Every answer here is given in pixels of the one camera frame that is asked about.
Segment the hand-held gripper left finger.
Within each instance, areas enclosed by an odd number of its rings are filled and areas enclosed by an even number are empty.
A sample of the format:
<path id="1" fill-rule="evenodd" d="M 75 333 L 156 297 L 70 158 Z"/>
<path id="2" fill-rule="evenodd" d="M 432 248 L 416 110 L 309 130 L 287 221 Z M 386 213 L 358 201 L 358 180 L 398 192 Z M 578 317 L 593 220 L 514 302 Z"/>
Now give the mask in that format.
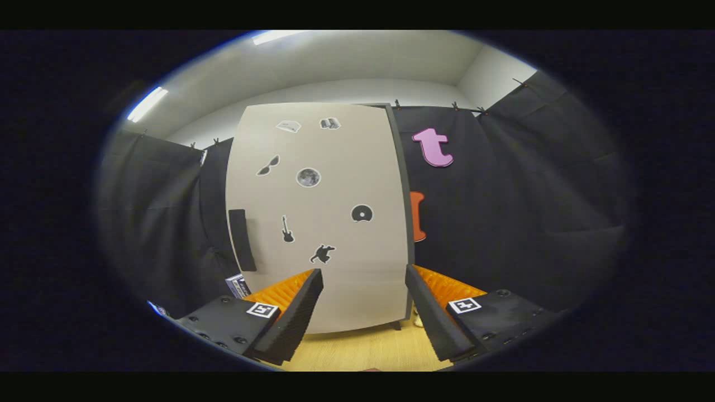
<path id="1" fill-rule="evenodd" d="M 313 268 L 245 298 L 220 296 L 168 322 L 222 353 L 281 365 L 293 358 L 322 290 L 322 271 Z"/>

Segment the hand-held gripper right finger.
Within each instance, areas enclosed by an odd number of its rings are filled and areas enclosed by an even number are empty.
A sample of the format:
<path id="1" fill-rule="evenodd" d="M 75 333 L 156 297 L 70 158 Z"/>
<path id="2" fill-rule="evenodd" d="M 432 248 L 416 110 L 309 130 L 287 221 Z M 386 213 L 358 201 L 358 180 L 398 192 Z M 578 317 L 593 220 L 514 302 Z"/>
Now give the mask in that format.
<path id="1" fill-rule="evenodd" d="M 467 363 L 511 351 L 565 315 L 511 290 L 486 292 L 418 265 L 407 265 L 404 282 L 439 361 Z"/>

